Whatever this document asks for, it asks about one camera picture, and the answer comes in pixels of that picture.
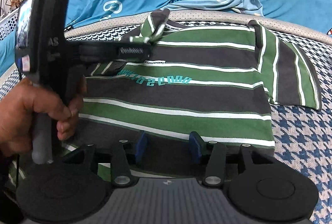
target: device screen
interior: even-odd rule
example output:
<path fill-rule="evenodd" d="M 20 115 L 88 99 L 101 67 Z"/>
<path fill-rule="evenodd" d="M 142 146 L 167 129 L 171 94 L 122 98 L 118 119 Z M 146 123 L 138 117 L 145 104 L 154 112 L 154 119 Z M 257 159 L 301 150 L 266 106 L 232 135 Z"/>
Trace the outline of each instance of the device screen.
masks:
<path fill-rule="evenodd" d="M 29 46 L 28 36 L 33 1 L 34 0 L 26 0 L 24 4 L 20 6 L 16 32 L 16 48 L 24 49 Z"/>

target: black and white houndstooth pattern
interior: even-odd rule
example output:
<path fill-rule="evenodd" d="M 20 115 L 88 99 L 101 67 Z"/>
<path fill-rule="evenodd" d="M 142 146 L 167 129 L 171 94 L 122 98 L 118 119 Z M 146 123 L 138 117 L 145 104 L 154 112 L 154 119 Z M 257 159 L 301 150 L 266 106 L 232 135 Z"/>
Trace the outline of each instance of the black and white houndstooth pattern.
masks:
<path fill-rule="evenodd" d="M 215 22 L 181 22 L 187 26 Z M 111 40 L 137 26 L 125 26 L 71 39 Z M 275 157 L 308 176 L 319 189 L 319 201 L 311 220 L 332 223 L 332 46 L 290 34 L 275 32 L 286 42 L 298 44 L 316 67 L 322 88 L 323 109 L 316 112 L 297 106 L 272 106 Z M 18 82 L 14 71 L 0 88 L 0 99 Z"/>

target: black circular disc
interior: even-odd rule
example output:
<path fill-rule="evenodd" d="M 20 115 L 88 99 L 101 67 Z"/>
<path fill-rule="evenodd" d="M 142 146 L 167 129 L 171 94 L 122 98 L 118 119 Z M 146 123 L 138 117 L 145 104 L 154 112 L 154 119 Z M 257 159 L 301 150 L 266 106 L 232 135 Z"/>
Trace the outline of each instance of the black circular disc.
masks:
<path fill-rule="evenodd" d="M 315 184 L 284 165 L 256 165 L 232 180 L 231 202 L 246 215 L 265 221 L 308 218 L 318 201 Z"/>
<path fill-rule="evenodd" d="M 77 164 L 48 164 L 35 169 L 16 191 L 21 210 L 38 222 L 74 222 L 99 209 L 106 183 Z"/>

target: white plastic basket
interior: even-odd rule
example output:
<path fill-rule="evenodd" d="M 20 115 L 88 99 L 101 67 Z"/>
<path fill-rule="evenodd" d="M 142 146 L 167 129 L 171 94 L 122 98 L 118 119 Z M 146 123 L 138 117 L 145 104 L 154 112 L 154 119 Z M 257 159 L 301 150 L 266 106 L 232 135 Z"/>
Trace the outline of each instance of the white plastic basket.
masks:
<path fill-rule="evenodd" d="M 0 41 L 10 32 L 14 31 L 17 24 L 17 14 L 19 9 L 15 9 L 0 21 Z"/>

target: perforated beige trim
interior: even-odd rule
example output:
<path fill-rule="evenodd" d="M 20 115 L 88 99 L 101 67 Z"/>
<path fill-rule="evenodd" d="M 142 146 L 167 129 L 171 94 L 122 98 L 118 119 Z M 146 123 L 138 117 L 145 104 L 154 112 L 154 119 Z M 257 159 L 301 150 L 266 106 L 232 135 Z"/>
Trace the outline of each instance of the perforated beige trim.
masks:
<path fill-rule="evenodd" d="M 78 35 L 94 33 L 115 27 L 142 24 L 149 14 L 150 12 L 146 12 L 133 16 L 119 17 L 119 18 L 97 22 L 87 26 L 82 26 L 76 29 L 72 29 L 68 32 L 65 32 L 65 37 L 70 38 Z M 178 10 L 178 11 L 171 11 L 169 19 L 175 22 L 210 21 L 210 22 L 224 22 L 224 23 L 234 23 L 234 24 L 248 24 L 250 20 L 255 19 L 260 23 L 262 23 L 267 29 L 279 31 L 282 33 L 293 34 L 299 37 L 305 37 L 308 39 L 332 45 L 332 38 L 321 32 L 312 30 L 310 28 L 301 25 L 283 22 L 275 19 L 258 17 L 258 16 L 227 13 L 221 11 Z"/>

